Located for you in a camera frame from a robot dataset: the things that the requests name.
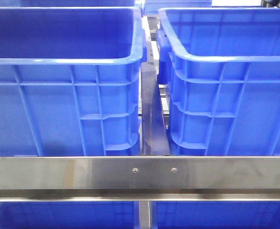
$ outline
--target plastic crate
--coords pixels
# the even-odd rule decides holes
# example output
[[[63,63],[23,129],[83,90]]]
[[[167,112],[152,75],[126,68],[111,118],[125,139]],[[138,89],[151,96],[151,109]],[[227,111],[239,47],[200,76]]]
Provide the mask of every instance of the plastic crate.
[[[136,8],[0,8],[0,156],[137,155],[143,49]]]
[[[0,7],[136,6],[141,0],[0,0]]]
[[[153,229],[280,229],[280,202],[156,202]]]
[[[145,15],[157,15],[160,8],[211,7],[212,0],[145,0]]]
[[[280,154],[280,9],[161,9],[175,155]]]
[[[1,228],[139,229],[138,202],[1,203]]]

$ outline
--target crate handle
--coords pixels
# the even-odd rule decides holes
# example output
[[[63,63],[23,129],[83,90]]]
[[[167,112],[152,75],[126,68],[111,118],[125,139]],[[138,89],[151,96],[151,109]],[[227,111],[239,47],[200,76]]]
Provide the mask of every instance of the crate handle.
[[[172,48],[163,29],[157,31],[157,45],[160,54],[158,84],[167,84],[171,71],[169,52]]]
[[[146,62],[146,61],[147,61],[147,45],[146,45],[145,30],[143,30],[143,56],[141,62]]]

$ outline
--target screw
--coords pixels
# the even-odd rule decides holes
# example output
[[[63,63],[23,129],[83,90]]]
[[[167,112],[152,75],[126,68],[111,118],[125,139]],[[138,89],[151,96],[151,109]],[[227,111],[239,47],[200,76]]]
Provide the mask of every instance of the screw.
[[[133,168],[132,171],[133,171],[134,173],[138,173],[138,172],[139,172],[139,169],[138,169],[138,168]]]

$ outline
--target metal plate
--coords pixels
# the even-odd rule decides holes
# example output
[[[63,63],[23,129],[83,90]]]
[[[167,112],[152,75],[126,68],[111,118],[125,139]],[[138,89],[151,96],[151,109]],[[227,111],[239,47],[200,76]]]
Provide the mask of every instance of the metal plate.
[[[280,157],[0,158],[0,199],[280,199]]]

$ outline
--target metal frame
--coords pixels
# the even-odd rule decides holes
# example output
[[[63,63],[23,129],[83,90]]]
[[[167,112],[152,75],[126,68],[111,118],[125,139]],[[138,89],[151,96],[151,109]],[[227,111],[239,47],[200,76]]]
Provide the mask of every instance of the metal frame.
[[[280,200],[280,157],[170,156],[144,19],[142,156],[0,157],[0,201],[139,200],[142,228],[153,200]]]

